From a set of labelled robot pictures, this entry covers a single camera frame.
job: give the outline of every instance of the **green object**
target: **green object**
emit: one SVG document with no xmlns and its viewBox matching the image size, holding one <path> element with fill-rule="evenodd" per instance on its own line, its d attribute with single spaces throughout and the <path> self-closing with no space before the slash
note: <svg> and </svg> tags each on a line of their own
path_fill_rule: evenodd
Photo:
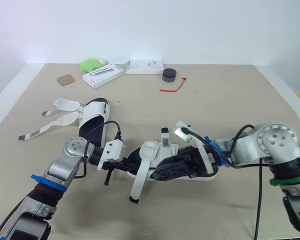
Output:
<svg viewBox="0 0 300 240">
<path fill-rule="evenodd" d="M 88 58 L 87 60 L 84 60 L 80 63 L 80 69 L 85 73 L 89 73 L 100 67 L 102 67 L 102 64 L 97 59 L 94 58 Z"/>
<path fill-rule="evenodd" d="M 270 179 L 270 184 L 272 186 L 277 186 L 279 184 L 291 185 L 291 184 L 298 184 L 298 183 L 300 183 L 300 176 L 289 178 L 289 179 L 275 179 L 275 178 Z"/>
</svg>

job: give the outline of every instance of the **product box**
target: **product box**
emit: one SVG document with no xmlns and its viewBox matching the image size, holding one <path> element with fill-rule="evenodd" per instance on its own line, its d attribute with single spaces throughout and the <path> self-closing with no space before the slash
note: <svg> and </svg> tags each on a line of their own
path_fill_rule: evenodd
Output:
<svg viewBox="0 0 300 240">
<path fill-rule="evenodd" d="M 120 67 L 114 64 L 107 64 L 97 68 L 96 70 L 86 73 L 82 76 L 82 78 L 83 81 L 85 81 L 91 87 L 97 89 L 123 74 L 124 71 Z"/>
<path fill-rule="evenodd" d="M 156 59 L 136 59 L 130 60 L 124 65 L 126 74 L 162 74 L 164 63 Z"/>
</svg>

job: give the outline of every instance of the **table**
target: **table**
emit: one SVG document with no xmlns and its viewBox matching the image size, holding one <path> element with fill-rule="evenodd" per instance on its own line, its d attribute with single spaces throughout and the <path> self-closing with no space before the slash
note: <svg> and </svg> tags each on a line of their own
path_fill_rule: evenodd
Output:
<svg viewBox="0 0 300 240">
<path fill-rule="evenodd" d="M 300 119 L 252 65 L 167 65 L 177 70 L 173 83 L 160 75 L 123 75 L 93 89 L 82 80 L 78 64 L 46 64 L 0 125 L 0 223 L 35 186 L 40 175 L 78 135 L 78 125 L 54 127 L 25 142 L 18 136 L 38 129 L 64 112 L 41 116 L 57 98 L 85 104 L 94 98 L 110 103 L 110 120 L 119 122 L 127 154 L 146 140 L 159 140 L 160 129 L 178 120 L 203 136 L 217 138 L 245 124 L 281 122 L 298 134 Z M 71 74 L 75 82 L 60 86 L 57 77 Z M 181 77 L 187 80 L 178 92 Z M 109 125 L 106 141 L 116 127 Z M 171 141 L 186 146 L 171 134 Z M 258 168 L 222 168 L 212 181 L 172 180 L 146 183 L 139 204 L 128 200 L 133 178 L 90 166 L 76 179 L 50 221 L 49 240 L 246 240 L 252 239 L 258 202 Z M 264 169 L 260 239 L 297 237 L 282 203 L 279 187 L 269 184 Z"/>
</svg>

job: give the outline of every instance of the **red cable tie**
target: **red cable tie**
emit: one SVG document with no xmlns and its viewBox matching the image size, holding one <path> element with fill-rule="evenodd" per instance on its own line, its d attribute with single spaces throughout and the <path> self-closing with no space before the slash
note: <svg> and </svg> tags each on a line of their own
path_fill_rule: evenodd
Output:
<svg viewBox="0 0 300 240">
<path fill-rule="evenodd" d="M 181 85 L 177 88 L 177 90 L 164 90 L 164 89 L 160 89 L 160 91 L 161 92 L 168 92 L 168 93 L 175 93 L 176 91 L 178 91 L 182 87 L 182 85 L 185 83 L 185 81 L 187 80 L 187 78 L 183 77 L 182 80 L 183 81 L 182 81 Z"/>
</svg>

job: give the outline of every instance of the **green sponge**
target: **green sponge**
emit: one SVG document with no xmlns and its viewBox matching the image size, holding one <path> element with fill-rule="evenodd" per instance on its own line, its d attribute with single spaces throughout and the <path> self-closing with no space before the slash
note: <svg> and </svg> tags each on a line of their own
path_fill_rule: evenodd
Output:
<svg viewBox="0 0 300 240">
<path fill-rule="evenodd" d="M 88 58 L 87 60 L 84 60 L 80 63 L 80 69 L 84 71 L 85 73 L 89 73 L 93 70 L 96 70 L 104 65 L 106 65 L 107 62 L 104 59 L 94 59 L 94 58 Z"/>
</svg>

